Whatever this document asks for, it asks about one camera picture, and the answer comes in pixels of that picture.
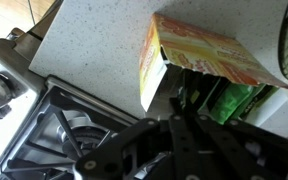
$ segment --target white countertop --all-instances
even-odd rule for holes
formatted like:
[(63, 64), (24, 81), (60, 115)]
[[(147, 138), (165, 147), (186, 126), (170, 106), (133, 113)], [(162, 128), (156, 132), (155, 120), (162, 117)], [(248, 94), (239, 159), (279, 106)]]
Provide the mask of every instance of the white countertop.
[[(277, 42), (286, 5), (283, 0), (65, 0), (30, 69), (42, 76), (56, 75), (143, 117), (138, 62), (154, 12), (235, 37), (284, 80)], [(283, 120), (280, 115), (274, 119)], [(281, 128), (275, 132), (288, 133)]]

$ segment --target gas stove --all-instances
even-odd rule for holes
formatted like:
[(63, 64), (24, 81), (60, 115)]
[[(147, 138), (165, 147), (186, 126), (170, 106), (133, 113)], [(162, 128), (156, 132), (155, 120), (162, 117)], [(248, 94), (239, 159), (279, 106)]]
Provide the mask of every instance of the gas stove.
[(58, 8), (29, 32), (0, 39), (0, 180), (74, 179), (77, 159), (138, 121), (57, 77), (28, 70)]

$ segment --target countertop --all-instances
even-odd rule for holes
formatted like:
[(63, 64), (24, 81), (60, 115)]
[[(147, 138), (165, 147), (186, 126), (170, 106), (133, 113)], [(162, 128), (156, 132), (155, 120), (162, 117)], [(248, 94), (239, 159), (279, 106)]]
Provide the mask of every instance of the countertop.
[[(30, 70), (56, 75), (141, 118), (139, 55), (151, 15), (158, 12), (236, 38), (286, 82), (277, 63), (286, 5), (282, 0), (65, 0)], [(287, 114), (288, 102), (263, 127), (287, 135)]]

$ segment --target box flap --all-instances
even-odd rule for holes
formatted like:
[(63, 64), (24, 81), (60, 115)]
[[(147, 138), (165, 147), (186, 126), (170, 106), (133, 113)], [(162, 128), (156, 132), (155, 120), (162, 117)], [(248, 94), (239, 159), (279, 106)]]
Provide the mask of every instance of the box flap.
[(233, 83), (265, 83), (288, 89), (271, 75), (238, 41), (217, 33), (153, 15), (160, 45), (170, 63), (202, 73), (223, 76)]

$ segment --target cardboard box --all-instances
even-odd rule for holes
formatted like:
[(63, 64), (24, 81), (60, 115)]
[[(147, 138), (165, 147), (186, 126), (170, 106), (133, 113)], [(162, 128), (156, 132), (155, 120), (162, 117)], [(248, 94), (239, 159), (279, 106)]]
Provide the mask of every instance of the cardboard box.
[(172, 66), (226, 77), (237, 84), (264, 83), (288, 89), (235, 39), (154, 14), (140, 57), (140, 96), (145, 111)]

